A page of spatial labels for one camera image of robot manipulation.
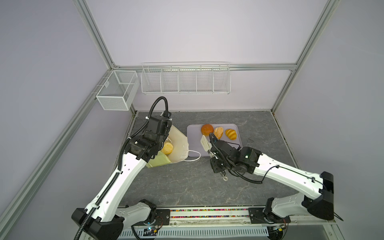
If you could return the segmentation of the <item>round pale scored bun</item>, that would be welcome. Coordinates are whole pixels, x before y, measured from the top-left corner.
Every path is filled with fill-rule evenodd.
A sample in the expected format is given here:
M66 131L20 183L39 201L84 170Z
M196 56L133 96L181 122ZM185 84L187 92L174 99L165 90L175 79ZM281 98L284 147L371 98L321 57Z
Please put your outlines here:
M165 142L161 152L165 155L169 155L173 152L174 145L171 142Z

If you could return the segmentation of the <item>yellow fake bread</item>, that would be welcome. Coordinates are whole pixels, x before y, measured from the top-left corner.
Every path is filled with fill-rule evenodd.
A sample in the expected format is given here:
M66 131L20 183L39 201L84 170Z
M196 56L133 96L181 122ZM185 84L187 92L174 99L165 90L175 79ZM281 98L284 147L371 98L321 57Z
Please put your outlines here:
M237 139L238 135L237 135L237 132L234 130L234 129L227 129L225 131L225 134L227 136L227 138L231 141L234 141Z

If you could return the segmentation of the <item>green paper gift bag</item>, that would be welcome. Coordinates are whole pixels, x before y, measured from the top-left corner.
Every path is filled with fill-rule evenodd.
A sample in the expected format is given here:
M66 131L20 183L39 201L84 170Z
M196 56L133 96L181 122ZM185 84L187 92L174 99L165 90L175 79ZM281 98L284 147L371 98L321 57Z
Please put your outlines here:
M150 169L179 162L194 162L199 160L202 156L201 153L189 149L187 136L185 136L175 126L171 127L166 142L171 142L174 145L173 152L169 155L165 155L160 150L157 156L146 164L147 168ZM193 160L187 160L190 152L197 153L198 157Z

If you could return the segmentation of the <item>oval orange fake bread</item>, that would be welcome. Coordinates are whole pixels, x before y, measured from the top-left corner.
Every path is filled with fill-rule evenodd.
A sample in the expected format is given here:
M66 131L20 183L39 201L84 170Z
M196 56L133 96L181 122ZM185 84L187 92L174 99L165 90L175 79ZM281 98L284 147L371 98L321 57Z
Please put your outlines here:
M224 134L224 128L223 127L216 127L214 129L214 135L216 136L217 139L221 139Z

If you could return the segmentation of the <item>round brown fake bun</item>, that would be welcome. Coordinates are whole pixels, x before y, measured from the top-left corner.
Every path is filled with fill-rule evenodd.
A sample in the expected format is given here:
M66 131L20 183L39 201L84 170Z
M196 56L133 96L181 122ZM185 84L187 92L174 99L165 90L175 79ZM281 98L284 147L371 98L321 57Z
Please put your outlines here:
M214 132L214 127L210 124L205 124L201 127L201 133L203 136L208 137L210 133Z

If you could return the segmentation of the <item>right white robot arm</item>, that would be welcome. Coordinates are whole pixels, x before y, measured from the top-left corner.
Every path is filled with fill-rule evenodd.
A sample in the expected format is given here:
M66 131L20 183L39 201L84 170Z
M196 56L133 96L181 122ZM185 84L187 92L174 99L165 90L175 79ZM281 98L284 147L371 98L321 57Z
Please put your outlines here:
M328 172L310 173L281 163L267 154L250 147L234 148L214 134L202 137L208 143L211 168L222 176L226 172L248 183L261 185L265 179L274 180L297 191L284 198L269 198L261 216L261 223L286 222L291 215L310 214L332 221L334 211L334 176Z

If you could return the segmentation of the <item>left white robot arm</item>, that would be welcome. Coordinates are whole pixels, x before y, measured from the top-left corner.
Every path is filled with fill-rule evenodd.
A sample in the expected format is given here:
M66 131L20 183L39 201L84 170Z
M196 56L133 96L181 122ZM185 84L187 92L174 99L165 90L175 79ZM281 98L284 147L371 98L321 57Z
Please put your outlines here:
M72 220L79 227L74 236L76 240L82 234L95 240L116 240L127 227L156 221L157 207L147 200L123 208L121 213L118 207L138 173L163 148L171 127L168 100L164 96L158 97L144 125L123 143L117 167L106 184L85 208L73 212Z

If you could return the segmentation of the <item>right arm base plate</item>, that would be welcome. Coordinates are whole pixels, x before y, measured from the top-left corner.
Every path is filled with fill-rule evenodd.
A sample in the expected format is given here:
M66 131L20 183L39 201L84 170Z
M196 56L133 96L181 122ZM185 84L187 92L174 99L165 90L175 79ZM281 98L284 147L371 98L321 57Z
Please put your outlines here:
M290 217L281 218L273 213L266 213L265 208L251 207L248 208L249 216L252 224L289 224Z

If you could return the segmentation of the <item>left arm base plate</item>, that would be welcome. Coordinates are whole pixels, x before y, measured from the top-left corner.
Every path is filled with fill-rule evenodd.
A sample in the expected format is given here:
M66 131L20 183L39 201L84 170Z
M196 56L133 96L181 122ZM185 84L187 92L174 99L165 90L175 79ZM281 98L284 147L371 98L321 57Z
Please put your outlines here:
M144 222L137 223L137 226L168 226L171 220L170 209L159 209L156 210L153 219L146 220Z

